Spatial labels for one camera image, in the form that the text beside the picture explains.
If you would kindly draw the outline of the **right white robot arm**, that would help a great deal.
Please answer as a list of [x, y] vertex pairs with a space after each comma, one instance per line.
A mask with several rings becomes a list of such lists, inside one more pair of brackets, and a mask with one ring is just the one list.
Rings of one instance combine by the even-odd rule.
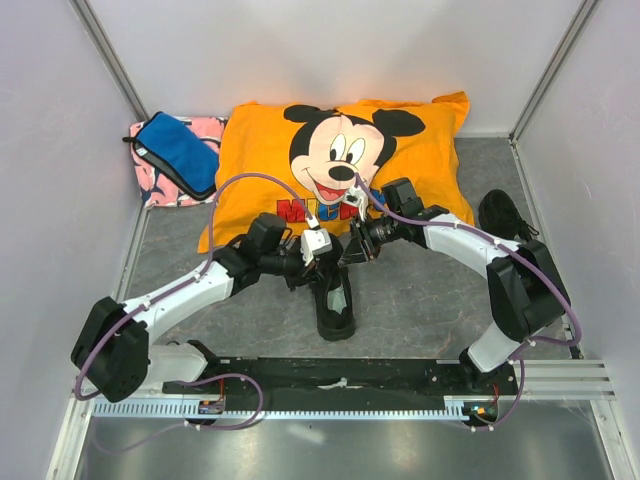
[[347, 190], [345, 202], [358, 214], [350, 223], [346, 262], [371, 261], [383, 245], [405, 240], [456, 260], [487, 282], [493, 322], [462, 355], [457, 377], [465, 391], [483, 392], [493, 383], [494, 370], [535, 342], [540, 331], [562, 316], [575, 316], [543, 243], [502, 239], [437, 205], [425, 207], [406, 178], [385, 185], [383, 194], [382, 214], [372, 218], [367, 209], [379, 201], [363, 180]]

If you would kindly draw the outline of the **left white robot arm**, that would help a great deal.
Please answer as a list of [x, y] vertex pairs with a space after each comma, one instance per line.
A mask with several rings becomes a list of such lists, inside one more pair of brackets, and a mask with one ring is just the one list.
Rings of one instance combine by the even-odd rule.
[[291, 285], [305, 283], [320, 258], [331, 251], [330, 235], [314, 223], [287, 244], [285, 231], [282, 218], [262, 213], [246, 233], [179, 279], [125, 302], [111, 297], [97, 301], [71, 354], [79, 369], [76, 397], [87, 399], [82, 391], [85, 381], [112, 403], [157, 383], [189, 385], [198, 393], [215, 389], [220, 371], [201, 343], [154, 343], [189, 316], [255, 284], [263, 274], [282, 276]]

